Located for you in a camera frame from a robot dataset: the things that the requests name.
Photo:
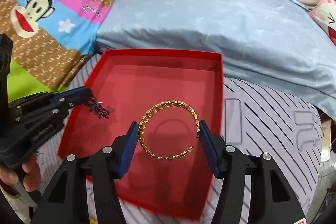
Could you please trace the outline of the colourful cartoon monkey blanket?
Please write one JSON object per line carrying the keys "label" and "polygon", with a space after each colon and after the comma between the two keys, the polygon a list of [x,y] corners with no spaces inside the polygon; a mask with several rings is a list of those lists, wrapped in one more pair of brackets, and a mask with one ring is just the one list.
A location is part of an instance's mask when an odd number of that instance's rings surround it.
{"label": "colourful cartoon monkey blanket", "polygon": [[114,0],[1,0],[1,33],[13,41],[8,100],[64,91],[93,54]]}

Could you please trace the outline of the red shallow tray box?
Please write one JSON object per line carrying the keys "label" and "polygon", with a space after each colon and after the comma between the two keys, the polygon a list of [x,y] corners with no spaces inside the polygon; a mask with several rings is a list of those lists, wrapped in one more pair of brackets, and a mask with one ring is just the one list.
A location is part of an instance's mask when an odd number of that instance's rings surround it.
{"label": "red shallow tray box", "polygon": [[127,174],[116,182],[119,197],[129,205],[173,219],[201,218],[210,191],[210,173],[195,120],[204,120],[220,134],[223,102],[223,61],[219,53],[191,50],[108,50],[94,67],[86,87],[109,110],[98,119],[85,106],[73,109],[58,155],[89,156],[127,132],[154,105],[181,101],[160,110],[148,121],[147,149],[137,147]]}

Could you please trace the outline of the light blue blanket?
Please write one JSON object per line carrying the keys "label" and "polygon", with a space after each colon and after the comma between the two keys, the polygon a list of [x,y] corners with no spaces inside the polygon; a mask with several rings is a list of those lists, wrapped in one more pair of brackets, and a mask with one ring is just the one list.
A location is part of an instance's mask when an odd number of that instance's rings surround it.
{"label": "light blue blanket", "polygon": [[335,117],[335,46],[297,0],[115,0],[94,46],[218,52],[226,77]]}

